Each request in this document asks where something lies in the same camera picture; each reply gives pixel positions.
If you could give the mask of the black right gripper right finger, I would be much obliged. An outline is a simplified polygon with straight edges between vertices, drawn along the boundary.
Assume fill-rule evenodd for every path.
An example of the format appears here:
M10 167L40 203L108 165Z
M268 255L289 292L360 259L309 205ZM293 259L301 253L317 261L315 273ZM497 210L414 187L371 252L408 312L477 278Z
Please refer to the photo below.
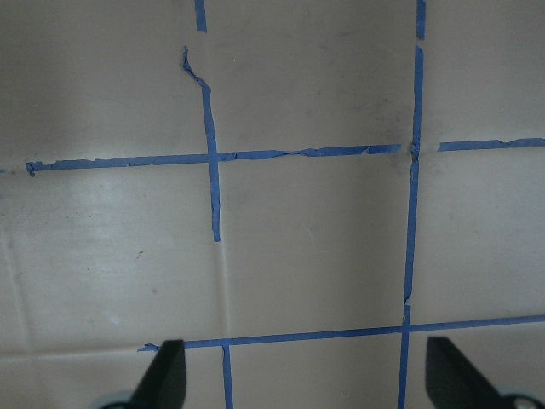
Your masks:
M426 391L435 408L505 408L502 396L448 337L430 337Z

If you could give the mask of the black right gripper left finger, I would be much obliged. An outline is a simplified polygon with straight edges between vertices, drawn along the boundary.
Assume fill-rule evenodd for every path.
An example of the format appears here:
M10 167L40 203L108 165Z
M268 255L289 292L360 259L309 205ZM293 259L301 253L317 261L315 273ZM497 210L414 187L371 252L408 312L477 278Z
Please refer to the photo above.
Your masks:
M165 341L131 395L129 408L180 409L186 391L185 343Z

